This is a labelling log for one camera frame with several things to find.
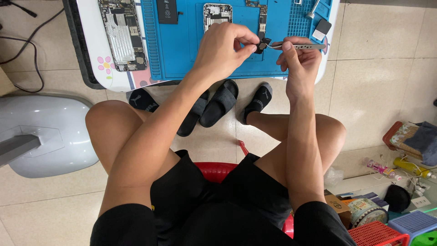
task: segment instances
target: spray bottle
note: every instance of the spray bottle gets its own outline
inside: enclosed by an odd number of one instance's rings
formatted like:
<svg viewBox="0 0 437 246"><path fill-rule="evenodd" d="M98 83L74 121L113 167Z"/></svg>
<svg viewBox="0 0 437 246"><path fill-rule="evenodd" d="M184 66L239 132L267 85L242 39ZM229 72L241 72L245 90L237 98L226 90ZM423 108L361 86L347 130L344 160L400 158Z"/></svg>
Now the spray bottle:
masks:
<svg viewBox="0 0 437 246"><path fill-rule="evenodd" d="M411 173L414 173L416 176L421 176L422 178L425 179L435 179L437 178L437 176L435 174L433 174L433 172L427 170L426 168L423 167L419 167L417 165L415 165L414 163L408 162L408 160L406 158L404 158L401 161L401 158L396 158L393 162L394 165L405 169Z"/></svg>
<svg viewBox="0 0 437 246"><path fill-rule="evenodd" d="M396 175L395 171L389 167L383 166L377 162L375 162L374 160L369 159L368 157L366 157L363 161L363 163L368 167L371 168L375 171L377 171L378 173L384 175L386 178L389 179L396 179L396 180L401 180L401 176Z"/></svg>

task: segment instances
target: fingernail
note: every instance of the fingernail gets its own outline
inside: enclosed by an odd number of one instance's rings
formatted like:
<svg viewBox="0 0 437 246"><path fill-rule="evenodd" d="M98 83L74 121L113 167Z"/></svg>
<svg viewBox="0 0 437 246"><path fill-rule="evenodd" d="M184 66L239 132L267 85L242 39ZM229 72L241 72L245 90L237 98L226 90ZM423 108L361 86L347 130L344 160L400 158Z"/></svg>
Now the fingernail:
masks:
<svg viewBox="0 0 437 246"><path fill-rule="evenodd" d="M287 42L282 44L282 50L283 51L286 51L286 50L289 50L289 49L291 49L291 43L289 41L287 41Z"/></svg>

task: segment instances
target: black slide sandal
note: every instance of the black slide sandal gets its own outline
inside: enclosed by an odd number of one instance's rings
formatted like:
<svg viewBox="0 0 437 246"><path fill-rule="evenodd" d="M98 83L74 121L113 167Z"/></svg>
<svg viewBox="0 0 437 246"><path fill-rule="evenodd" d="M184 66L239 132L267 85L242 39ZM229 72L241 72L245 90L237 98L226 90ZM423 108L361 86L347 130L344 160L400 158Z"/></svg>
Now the black slide sandal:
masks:
<svg viewBox="0 0 437 246"><path fill-rule="evenodd" d="M179 130L177 130L177 134L179 136L187 137L193 132L197 121L202 116L203 111L205 110L205 107L208 103L208 98L209 91L206 90L194 103L193 107L190 109L184 121L180 125Z"/></svg>
<svg viewBox="0 0 437 246"><path fill-rule="evenodd" d="M199 119L203 127L212 127L217 123L237 102L238 86L233 80L226 80L212 96L206 105L202 117Z"/></svg>

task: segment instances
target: black sock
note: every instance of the black sock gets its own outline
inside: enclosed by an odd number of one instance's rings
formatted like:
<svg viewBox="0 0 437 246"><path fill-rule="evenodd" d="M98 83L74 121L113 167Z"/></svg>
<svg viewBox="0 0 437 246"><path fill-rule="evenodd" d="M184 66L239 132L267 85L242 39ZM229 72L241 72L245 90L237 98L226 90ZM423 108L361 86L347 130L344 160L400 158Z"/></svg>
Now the black sock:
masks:
<svg viewBox="0 0 437 246"><path fill-rule="evenodd" d="M129 97L129 104L139 110L155 112L159 105L155 102L152 96L144 89L136 89Z"/></svg>
<svg viewBox="0 0 437 246"><path fill-rule="evenodd" d="M246 108L244 108L244 124L247 124L246 118L250 112L261 112L261 110L263 110L263 108L269 104L270 100L272 99L272 93L273 90L269 83L264 82L260 85L250 103L246 106Z"/></svg>

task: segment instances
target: white table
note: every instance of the white table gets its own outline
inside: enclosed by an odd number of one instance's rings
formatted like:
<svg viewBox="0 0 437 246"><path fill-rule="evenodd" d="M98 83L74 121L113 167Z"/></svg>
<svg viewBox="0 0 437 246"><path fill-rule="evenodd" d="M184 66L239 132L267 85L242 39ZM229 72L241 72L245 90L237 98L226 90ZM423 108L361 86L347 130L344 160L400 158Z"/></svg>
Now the white table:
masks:
<svg viewBox="0 0 437 246"><path fill-rule="evenodd" d="M109 47L108 39L106 37L105 28L101 18L100 9L97 0L76 0L79 8L80 20L87 42L88 53L90 55L91 66L93 68L94 76L101 85L106 89L115 92L127 92L151 84L156 84L164 81L154 81L150 76L149 68L142 71L133 72L119 72L111 66L113 63L111 49ZM135 0L137 5L137 16L141 34L144 35L144 24L142 21L142 9L140 0ZM330 44L333 36L335 20L337 17L338 6L340 0L333 0L329 22L332 27L326 35L327 51L322 52L322 62L317 74L316 84L320 81L325 73L326 63L328 61L328 54ZM146 45L146 38L143 36L144 47ZM287 80L287 77L275 77L276 79Z"/></svg>

